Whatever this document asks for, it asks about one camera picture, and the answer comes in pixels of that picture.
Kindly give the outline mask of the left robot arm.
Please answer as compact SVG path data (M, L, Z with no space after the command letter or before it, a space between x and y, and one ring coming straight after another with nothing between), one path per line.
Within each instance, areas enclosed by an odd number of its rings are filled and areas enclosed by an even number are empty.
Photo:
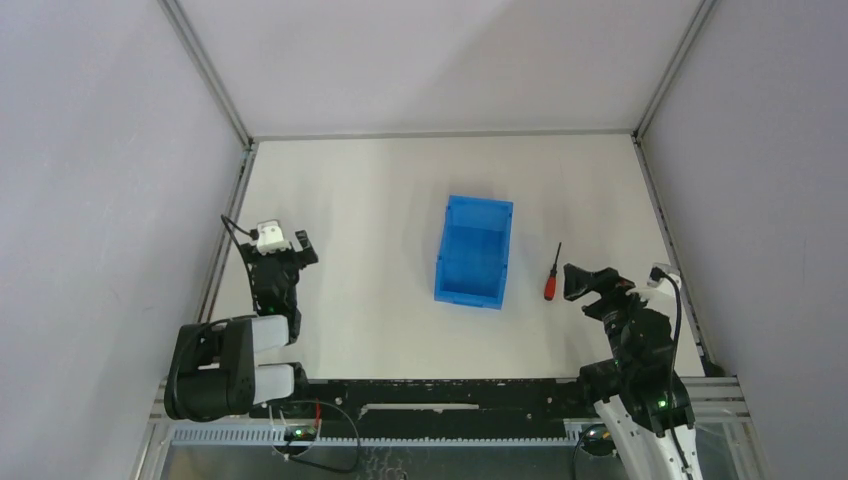
M262 228L254 243L239 245L246 264L253 312L180 328L163 404L173 420L211 422L274 404L290 417L305 414L313 394L297 363L262 365L262 352L294 344L302 314L300 273L318 256L306 231L293 248L276 224Z

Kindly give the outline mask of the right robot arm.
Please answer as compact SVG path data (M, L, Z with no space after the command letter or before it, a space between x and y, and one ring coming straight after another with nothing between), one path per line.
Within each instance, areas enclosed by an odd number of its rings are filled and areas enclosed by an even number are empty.
M676 372L683 324L682 278L654 264L637 286L616 269L563 267L563 297L598 299L582 308L601 322L611 357L580 368L579 406L599 416L631 479L700 479L695 415Z

